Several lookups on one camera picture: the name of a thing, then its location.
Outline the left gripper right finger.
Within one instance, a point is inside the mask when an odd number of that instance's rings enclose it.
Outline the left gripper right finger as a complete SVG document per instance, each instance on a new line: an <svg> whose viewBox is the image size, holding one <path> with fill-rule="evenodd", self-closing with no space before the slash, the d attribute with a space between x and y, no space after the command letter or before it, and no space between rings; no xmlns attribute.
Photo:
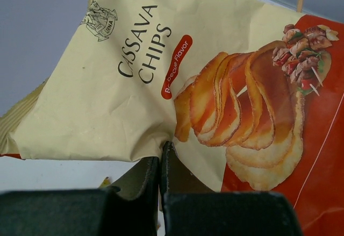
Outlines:
<svg viewBox="0 0 344 236"><path fill-rule="evenodd" d="M166 235L302 235L297 216L276 192L215 192L177 157L167 141L160 193Z"/></svg>

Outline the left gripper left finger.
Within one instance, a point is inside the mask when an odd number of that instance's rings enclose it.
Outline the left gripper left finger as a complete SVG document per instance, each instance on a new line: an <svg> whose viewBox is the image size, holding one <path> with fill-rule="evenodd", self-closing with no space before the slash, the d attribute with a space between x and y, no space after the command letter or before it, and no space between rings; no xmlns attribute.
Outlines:
<svg viewBox="0 0 344 236"><path fill-rule="evenodd" d="M1 235L156 235L159 158L101 189L1 194Z"/></svg>

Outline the cassava chips bag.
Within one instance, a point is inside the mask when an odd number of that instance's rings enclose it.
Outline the cassava chips bag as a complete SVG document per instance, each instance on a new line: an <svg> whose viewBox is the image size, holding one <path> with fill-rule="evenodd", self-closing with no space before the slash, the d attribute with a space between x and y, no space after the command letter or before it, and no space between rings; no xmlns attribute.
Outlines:
<svg viewBox="0 0 344 236"><path fill-rule="evenodd" d="M89 0L52 74L1 117L1 156L175 151L221 196L278 192L343 235L343 24L258 0Z"/></svg>

